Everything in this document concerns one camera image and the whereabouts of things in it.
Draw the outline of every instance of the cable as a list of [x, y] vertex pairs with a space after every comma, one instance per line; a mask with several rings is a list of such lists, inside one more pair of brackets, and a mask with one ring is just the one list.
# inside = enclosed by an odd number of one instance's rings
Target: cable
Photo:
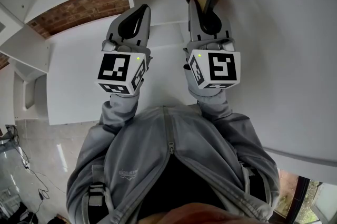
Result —
[[49, 180], [49, 182], [52, 183], [52, 185], [53, 185], [55, 188], [57, 188], [60, 192], [66, 194], [66, 192], [64, 192], [64, 191], [63, 191], [62, 189], [60, 189], [57, 185], [55, 185], [55, 184], [48, 178], [47, 175], [44, 175], [44, 174], [42, 174], [42, 173], [40, 173], [40, 172], [37, 172], [36, 174], [37, 174], [37, 175], [45, 176], [45, 177]]
[[31, 220], [30, 220], [30, 222], [29, 222], [29, 224], [32, 224], [32, 221], [33, 221], [33, 217], [39, 212], [39, 210], [40, 210], [40, 206], [41, 206], [41, 204], [43, 203], [43, 200], [41, 200], [41, 202], [40, 202], [40, 204], [38, 205], [38, 209], [37, 209], [37, 211], [35, 212], [35, 213], [33, 213], [33, 216], [32, 216], [32, 218], [31, 218]]
[[[49, 189], [48, 189], [48, 187], [42, 182], [42, 180], [41, 179], [39, 179], [39, 177], [37, 176], [37, 174], [36, 174], [36, 172], [34, 172], [33, 170], [31, 170], [29, 167], [28, 167], [28, 164], [29, 164], [29, 158], [28, 158], [28, 156], [27, 156], [27, 154], [26, 154], [26, 152], [22, 149], [22, 147], [20, 146], [20, 143], [19, 143], [19, 141], [20, 141], [20, 138], [19, 138], [19, 135], [17, 134], [17, 129], [16, 129], [16, 127], [15, 126], [10, 126], [10, 127], [8, 127], [8, 131], [10, 131], [12, 134], [13, 134], [13, 138], [12, 139], [17, 139], [17, 145], [18, 145], [18, 147], [21, 149], [21, 151], [24, 153], [24, 155], [26, 156], [26, 159], [27, 160], [25, 160], [25, 158], [24, 158], [24, 156], [19, 152], [19, 150], [17, 150], [17, 148], [15, 147], [15, 150], [19, 153], [19, 155], [21, 156], [21, 162], [22, 162], [22, 164], [23, 164], [23, 166], [25, 167], [25, 169], [26, 170], [29, 170], [29, 171], [31, 171], [33, 174], [34, 174], [34, 176], [37, 178], [37, 180], [39, 180], [40, 182], [41, 182], [41, 184], [45, 187], [45, 189], [42, 189], [42, 188], [38, 188], [38, 196], [40, 197], [40, 200], [41, 200], [41, 202], [40, 202], [40, 204], [39, 204], [39, 206], [38, 206], [38, 209], [37, 209], [37, 211], [33, 214], [33, 216], [32, 216], [32, 218], [31, 218], [31, 220], [30, 220], [30, 224], [32, 223], [32, 221], [33, 221], [33, 218], [34, 218], [34, 216], [39, 212], [39, 210], [40, 210], [40, 206], [41, 206], [41, 204], [43, 203], [43, 201], [46, 199], [46, 200], [49, 200], [50, 199], [50, 196], [48, 195], [48, 192], [49, 192]], [[63, 193], [65, 193], [64, 191], [62, 191], [61, 189], [59, 189], [46, 175], [44, 175], [44, 174], [42, 174], [42, 173], [38, 173], [38, 174], [41, 174], [41, 175], [43, 175], [43, 176], [45, 176], [53, 185], [54, 185], [54, 187], [56, 187], [58, 190], [60, 190], [61, 192], [63, 192]]]

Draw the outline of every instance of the white cube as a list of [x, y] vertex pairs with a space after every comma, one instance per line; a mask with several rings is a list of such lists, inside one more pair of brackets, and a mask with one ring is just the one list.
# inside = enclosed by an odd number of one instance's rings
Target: white cube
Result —
[[143, 53], [104, 52], [96, 83], [109, 93], [134, 95], [146, 70]]
[[189, 65], [198, 88], [230, 88], [240, 83], [240, 52], [193, 50]]

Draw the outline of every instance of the gray hoodie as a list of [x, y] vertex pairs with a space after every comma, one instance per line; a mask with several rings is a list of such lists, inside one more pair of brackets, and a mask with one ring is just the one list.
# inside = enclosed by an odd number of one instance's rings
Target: gray hoodie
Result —
[[[228, 212], [268, 221], [280, 190], [275, 162], [250, 119], [232, 113], [224, 90], [199, 90], [191, 71], [185, 72], [201, 115], [181, 106], [135, 116], [139, 94], [112, 94], [103, 104], [100, 122], [89, 130], [68, 181], [71, 223], [88, 223], [88, 189], [94, 182], [107, 189], [109, 214], [99, 223], [136, 223], [142, 200], [172, 154], [211, 186]], [[250, 194], [252, 170], [263, 180], [266, 202]]]

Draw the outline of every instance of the tiled floor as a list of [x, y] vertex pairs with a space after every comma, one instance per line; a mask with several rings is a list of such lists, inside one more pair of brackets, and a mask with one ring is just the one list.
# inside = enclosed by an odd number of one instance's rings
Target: tiled floor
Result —
[[[47, 121], [40, 120], [17, 122], [20, 146], [28, 155], [30, 168], [49, 188], [50, 200], [44, 200], [37, 213], [39, 223], [47, 223], [57, 213], [67, 217], [67, 180], [75, 168], [89, 128], [96, 123], [49, 126]], [[41, 202], [38, 188], [43, 188], [43, 185], [25, 170], [16, 150], [0, 154], [0, 175], [0, 190], [9, 188], [11, 193], [20, 195], [30, 211], [35, 212], [38, 209]]]

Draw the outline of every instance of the hoodie logo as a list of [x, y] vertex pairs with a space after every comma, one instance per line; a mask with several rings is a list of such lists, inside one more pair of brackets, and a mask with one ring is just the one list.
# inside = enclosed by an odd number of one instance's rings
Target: hoodie logo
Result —
[[119, 171], [118, 172], [121, 176], [121, 178], [126, 178], [127, 180], [131, 181], [131, 179], [134, 179], [138, 173], [138, 169], [135, 171]]

